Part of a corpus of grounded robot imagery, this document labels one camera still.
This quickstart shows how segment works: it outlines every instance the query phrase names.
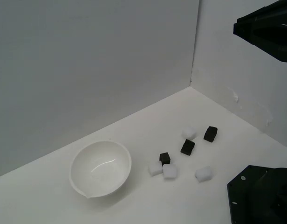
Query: white wall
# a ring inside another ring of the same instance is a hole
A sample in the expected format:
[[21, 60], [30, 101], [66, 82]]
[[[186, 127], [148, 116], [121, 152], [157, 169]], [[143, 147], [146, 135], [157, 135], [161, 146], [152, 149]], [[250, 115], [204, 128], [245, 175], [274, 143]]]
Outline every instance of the white wall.
[[232, 34], [273, 2], [201, 0], [191, 85], [287, 146], [287, 63]]
[[189, 86], [197, 13], [198, 0], [0, 0], [0, 175]]

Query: cube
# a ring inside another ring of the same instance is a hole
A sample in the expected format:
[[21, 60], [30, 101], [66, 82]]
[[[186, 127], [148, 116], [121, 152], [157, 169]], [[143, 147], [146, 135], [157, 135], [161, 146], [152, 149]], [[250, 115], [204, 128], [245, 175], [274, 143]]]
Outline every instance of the cube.
[[156, 163], [149, 165], [148, 170], [151, 176], [156, 176], [163, 173], [161, 161], [157, 161]]
[[209, 126], [207, 131], [205, 132], [204, 140], [209, 142], [213, 142], [217, 135], [218, 128]]
[[182, 130], [182, 137], [184, 139], [193, 140], [196, 137], [196, 131], [193, 127], [187, 127]]
[[185, 155], [191, 155], [191, 152], [192, 152], [194, 146], [195, 146], [195, 143], [193, 141], [186, 139], [186, 141], [183, 144], [183, 147], [181, 149], [181, 153], [184, 153]]
[[203, 167], [195, 171], [195, 177], [198, 182], [208, 181], [213, 178], [213, 172], [210, 166]]
[[163, 165], [163, 176], [164, 178], [176, 178], [177, 177], [177, 167], [173, 164]]
[[170, 164], [171, 162], [171, 158], [170, 158], [170, 155], [168, 155], [168, 153], [161, 153], [159, 160], [161, 161], [162, 166], [164, 164]]

